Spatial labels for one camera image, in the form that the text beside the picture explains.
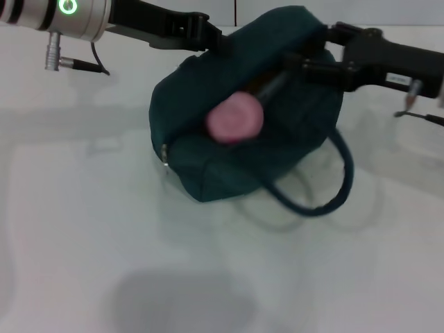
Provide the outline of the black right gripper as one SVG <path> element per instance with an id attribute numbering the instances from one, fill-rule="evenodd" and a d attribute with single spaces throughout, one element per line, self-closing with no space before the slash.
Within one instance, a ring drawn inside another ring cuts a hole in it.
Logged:
<path id="1" fill-rule="evenodd" d="M 353 92 L 377 85 L 406 92 L 411 81 L 422 82 L 419 95 L 436 99 L 443 86 L 443 54 L 397 44 L 382 35 L 361 34 L 360 27 L 337 22 L 327 29 L 326 41 L 345 45 L 340 62 L 318 62 L 300 55 L 286 55 L 284 68 L 308 83 Z"/>

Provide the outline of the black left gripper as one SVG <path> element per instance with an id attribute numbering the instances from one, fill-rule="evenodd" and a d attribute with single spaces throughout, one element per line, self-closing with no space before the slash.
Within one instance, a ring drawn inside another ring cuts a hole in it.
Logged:
<path id="1" fill-rule="evenodd" d="M 200 12 L 178 12 L 143 1 L 113 1 L 107 31 L 148 42 L 155 49 L 232 50 L 231 39 Z"/>

